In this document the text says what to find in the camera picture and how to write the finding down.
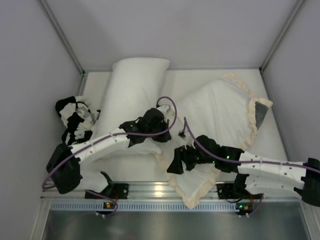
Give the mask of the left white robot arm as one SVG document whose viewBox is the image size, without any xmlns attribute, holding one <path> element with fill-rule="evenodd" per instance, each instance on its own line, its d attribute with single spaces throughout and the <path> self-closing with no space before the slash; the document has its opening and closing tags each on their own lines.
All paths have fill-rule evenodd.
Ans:
<svg viewBox="0 0 320 240">
<path fill-rule="evenodd" d="M 106 135 L 73 145 L 59 144 L 46 166 L 57 191 L 67 194 L 73 190 L 89 190 L 109 196 L 114 183 L 108 174 L 88 171 L 85 166 L 109 156 L 161 154 L 157 144 L 172 138 L 167 118 L 170 110 L 169 105 L 160 105 L 136 120 L 120 124 Z"/>
</svg>

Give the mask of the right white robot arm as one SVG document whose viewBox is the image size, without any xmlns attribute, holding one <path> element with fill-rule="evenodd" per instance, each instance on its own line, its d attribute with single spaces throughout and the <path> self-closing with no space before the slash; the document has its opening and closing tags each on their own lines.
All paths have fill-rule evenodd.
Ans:
<svg viewBox="0 0 320 240">
<path fill-rule="evenodd" d="M 320 205 L 320 161 L 285 162 L 251 154 L 240 148 L 220 146 L 205 135 L 198 136 L 193 145 L 175 148 L 167 168 L 170 174 L 181 175 L 197 165 L 213 164 L 224 173 L 235 173 L 233 189 L 251 195 L 278 194 Z"/>
</svg>

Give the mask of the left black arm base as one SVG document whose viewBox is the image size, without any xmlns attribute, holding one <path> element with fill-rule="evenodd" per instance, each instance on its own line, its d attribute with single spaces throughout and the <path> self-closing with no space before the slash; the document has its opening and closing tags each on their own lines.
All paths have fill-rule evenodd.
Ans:
<svg viewBox="0 0 320 240">
<path fill-rule="evenodd" d="M 87 192 L 87 190 L 96 192 L 102 196 L 108 197 L 110 199 L 127 199 L 129 193 L 129 184 L 127 183 L 110 183 L 107 185 L 106 183 L 89 183 L 88 186 L 84 188 L 85 191 L 85 199 L 102 199 L 102 197 L 96 196 L 92 193 Z"/>
</svg>

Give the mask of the plain white pillow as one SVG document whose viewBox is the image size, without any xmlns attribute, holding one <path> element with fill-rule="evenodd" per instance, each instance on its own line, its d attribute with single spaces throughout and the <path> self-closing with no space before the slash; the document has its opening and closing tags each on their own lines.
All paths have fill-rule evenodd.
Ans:
<svg viewBox="0 0 320 240">
<path fill-rule="evenodd" d="M 169 60 L 133 57 L 116 62 L 104 96 L 95 137 L 109 135 L 120 124 L 142 117 L 155 107 L 163 88 Z"/>
</svg>

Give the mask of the grey cream frilled pillowcase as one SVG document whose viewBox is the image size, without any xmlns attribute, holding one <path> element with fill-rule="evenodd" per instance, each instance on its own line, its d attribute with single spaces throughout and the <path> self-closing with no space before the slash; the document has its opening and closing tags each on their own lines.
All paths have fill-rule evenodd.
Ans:
<svg viewBox="0 0 320 240">
<path fill-rule="evenodd" d="M 190 135 L 186 139 L 178 136 L 184 120 L 195 137 L 205 135 L 219 145 L 247 150 L 272 105 L 272 101 L 257 96 L 234 73 L 214 78 L 176 102 L 178 116 L 170 130 L 172 139 L 160 146 L 162 153 L 155 158 L 169 186 L 187 208 L 193 209 L 200 203 L 216 184 L 220 170 L 213 164 L 201 164 L 183 174 L 167 172 L 175 148 L 193 142 Z"/>
</svg>

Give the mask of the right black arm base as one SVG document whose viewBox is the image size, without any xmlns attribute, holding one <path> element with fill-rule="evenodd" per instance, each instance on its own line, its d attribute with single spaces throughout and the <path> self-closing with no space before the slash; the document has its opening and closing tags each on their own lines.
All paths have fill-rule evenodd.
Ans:
<svg viewBox="0 0 320 240">
<path fill-rule="evenodd" d="M 234 189 L 233 183 L 218 183 L 216 185 L 219 200 L 226 200 L 229 203 L 238 203 L 245 198 L 245 194 Z"/>
</svg>

